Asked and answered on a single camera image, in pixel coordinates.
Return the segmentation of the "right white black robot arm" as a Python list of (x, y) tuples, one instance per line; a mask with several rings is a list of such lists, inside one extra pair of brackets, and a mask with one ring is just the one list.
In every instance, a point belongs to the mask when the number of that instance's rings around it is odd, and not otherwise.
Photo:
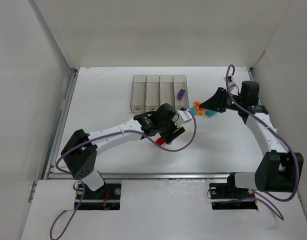
[(304, 163), (301, 153), (291, 148), (278, 136), (266, 107), (259, 104), (260, 85), (254, 81), (243, 81), (239, 95), (229, 95), (220, 87), (199, 108), (223, 113), (237, 111), (244, 124), (253, 133), (262, 160), (254, 172), (232, 172), (227, 178), (228, 188), (250, 189), (270, 194), (290, 193), (294, 197)]

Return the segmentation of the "teal lego block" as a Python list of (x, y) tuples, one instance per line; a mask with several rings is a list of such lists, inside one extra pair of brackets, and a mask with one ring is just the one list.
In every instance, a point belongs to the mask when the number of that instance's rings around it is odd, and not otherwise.
[(213, 111), (213, 110), (206, 110), (206, 111), (205, 111), (205, 114), (206, 114), (208, 117), (212, 117), (212, 116), (214, 116), (214, 115), (216, 114), (216, 112)]

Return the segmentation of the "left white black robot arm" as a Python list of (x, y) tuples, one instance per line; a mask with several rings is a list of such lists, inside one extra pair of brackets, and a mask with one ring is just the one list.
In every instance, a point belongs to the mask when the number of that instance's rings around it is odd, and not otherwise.
[(193, 119), (188, 110), (176, 110), (168, 103), (157, 110), (141, 113), (128, 121), (96, 132), (76, 130), (63, 148), (60, 159), (65, 162), (74, 180), (82, 181), (96, 193), (105, 187), (105, 180), (95, 169), (97, 157), (115, 147), (132, 141), (160, 137), (154, 142), (159, 147), (170, 144), (185, 132), (184, 124)]

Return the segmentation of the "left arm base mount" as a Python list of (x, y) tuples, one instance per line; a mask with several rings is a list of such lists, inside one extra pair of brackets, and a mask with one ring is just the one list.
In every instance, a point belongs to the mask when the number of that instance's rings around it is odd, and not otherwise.
[(77, 207), (81, 201), (78, 210), (82, 211), (118, 211), (121, 203), (121, 183), (107, 183), (100, 193), (92, 192), (87, 186), (85, 187), (85, 194), (83, 193), (83, 184), (81, 182), (74, 183), (73, 189), (76, 191), (74, 208)]

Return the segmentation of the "yellow round patterned lego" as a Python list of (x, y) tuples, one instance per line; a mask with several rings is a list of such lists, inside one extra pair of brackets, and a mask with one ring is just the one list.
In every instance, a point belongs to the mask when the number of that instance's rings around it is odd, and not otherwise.
[(205, 114), (205, 109), (204, 108), (200, 108), (200, 105), (202, 103), (200, 101), (195, 101), (193, 103), (193, 109), (195, 110), (195, 113), (198, 115), (198, 116), (203, 116)]

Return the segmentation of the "teal lego brick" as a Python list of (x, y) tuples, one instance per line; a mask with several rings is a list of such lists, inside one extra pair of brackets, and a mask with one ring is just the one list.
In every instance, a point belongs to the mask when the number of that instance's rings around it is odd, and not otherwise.
[(191, 114), (192, 114), (193, 116), (196, 116), (196, 115), (197, 115), (197, 112), (196, 112), (196, 110), (195, 110), (194, 107), (190, 107), (190, 108), (189, 108), (189, 111), (191, 112)]

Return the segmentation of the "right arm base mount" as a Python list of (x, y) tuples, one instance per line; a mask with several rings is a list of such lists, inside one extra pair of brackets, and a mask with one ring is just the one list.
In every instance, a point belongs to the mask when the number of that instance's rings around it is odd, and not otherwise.
[(211, 181), (207, 197), (213, 210), (258, 210), (255, 194), (247, 188), (236, 187), (234, 173), (226, 181)]

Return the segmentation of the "red purple lego stack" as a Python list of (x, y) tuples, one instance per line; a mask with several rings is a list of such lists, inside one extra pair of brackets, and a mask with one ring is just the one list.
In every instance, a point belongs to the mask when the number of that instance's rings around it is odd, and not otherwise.
[(159, 137), (155, 143), (159, 146), (164, 146), (166, 144), (166, 140), (163, 137)]

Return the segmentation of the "purple lego brick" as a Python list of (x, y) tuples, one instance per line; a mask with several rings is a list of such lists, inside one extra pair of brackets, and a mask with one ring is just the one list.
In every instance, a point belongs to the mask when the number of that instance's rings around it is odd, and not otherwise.
[(184, 89), (180, 89), (178, 94), (177, 94), (177, 99), (182, 100), (185, 96), (186, 91)]

